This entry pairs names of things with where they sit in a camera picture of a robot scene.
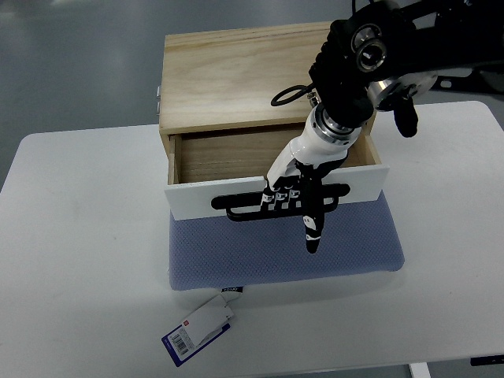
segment drawer opening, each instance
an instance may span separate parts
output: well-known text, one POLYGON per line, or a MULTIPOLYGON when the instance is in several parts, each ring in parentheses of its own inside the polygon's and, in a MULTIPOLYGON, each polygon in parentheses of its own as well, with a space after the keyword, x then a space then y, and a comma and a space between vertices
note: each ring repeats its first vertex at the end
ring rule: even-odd
MULTIPOLYGON (((380 164, 366 125, 342 168, 380 164)), ((169 184, 264 176, 304 123, 162 135, 169 158, 169 184)))

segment blue mesh fabric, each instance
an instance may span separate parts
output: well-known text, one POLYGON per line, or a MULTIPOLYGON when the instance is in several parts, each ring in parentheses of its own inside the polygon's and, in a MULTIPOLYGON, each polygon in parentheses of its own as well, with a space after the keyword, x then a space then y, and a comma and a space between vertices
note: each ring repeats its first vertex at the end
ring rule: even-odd
POLYGON ((315 254, 305 247, 301 217, 232 222, 211 217, 170 222, 173 290, 234 287, 327 276, 396 271, 401 244, 383 193, 373 202, 326 213, 315 254))

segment wooden drawer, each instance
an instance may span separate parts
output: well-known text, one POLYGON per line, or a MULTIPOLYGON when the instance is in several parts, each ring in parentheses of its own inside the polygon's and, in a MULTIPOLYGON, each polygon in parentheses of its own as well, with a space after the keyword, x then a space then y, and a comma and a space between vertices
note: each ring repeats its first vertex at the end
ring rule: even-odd
MULTIPOLYGON (((308 69, 328 23, 169 35, 161 84, 160 135, 169 158, 172 214, 177 220, 225 215, 218 195, 262 191, 265 175, 302 132, 307 100, 273 108, 273 95, 309 83, 308 69)), ((369 132, 324 183, 348 183, 341 203, 376 200, 388 167, 369 132)))

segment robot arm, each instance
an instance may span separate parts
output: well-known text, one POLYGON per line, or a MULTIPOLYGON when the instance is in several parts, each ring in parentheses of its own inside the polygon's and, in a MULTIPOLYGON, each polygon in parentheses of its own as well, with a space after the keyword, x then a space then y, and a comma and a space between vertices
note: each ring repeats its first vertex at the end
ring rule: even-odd
POLYGON ((303 133, 282 150, 268 172, 261 209, 300 198, 306 246, 314 253, 324 227, 321 180, 347 157, 375 109, 393 111, 405 137, 417 132, 413 97, 428 91, 436 70, 470 67, 504 72, 504 3, 492 0, 420 0, 400 8, 372 2, 349 20, 331 24, 309 69, 313 81, 280 92, 273 106, 317 90, 303 133), (435 13, 435 24, 414 21, 435 13), (280 100, 291 91, 290 98, 280 100))

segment gray floor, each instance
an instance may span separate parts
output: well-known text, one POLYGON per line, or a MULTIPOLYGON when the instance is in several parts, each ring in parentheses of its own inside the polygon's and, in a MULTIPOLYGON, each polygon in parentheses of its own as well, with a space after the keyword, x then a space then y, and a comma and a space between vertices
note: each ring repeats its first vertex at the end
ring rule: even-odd
MULTIPOLYGON (((157 123, 167 34, 349 16, 350 0, 0 0, 0 187, 26 135, 157 123)), ((476 99, 504 125, 500 97, 429 93, 417 102, 476 99)), ((435 378, 504 376, 504 365, 472 368, 469 360, 429 368, 435 378)), ((395 366, 308 376, 410 375, 395 366)))

